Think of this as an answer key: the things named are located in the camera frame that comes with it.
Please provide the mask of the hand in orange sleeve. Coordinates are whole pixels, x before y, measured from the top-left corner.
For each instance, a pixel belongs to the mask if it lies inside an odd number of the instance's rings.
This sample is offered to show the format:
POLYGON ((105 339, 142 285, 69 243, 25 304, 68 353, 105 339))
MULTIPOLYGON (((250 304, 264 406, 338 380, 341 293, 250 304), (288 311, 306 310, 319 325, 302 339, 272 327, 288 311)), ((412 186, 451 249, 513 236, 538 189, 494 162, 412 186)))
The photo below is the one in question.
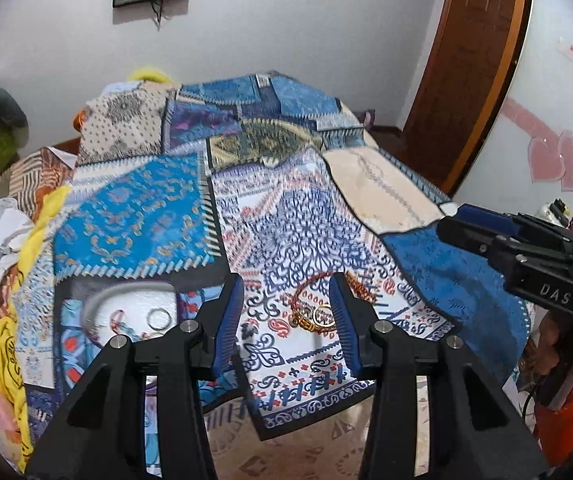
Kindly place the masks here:
POLYGON ((541 324, 539 324, 538 333, 534 372, 541 376, 547 376, 559 364, 560 359, 556 343, 562 333, 562 327, 553 312, 548 312, 543 317, 541 324))

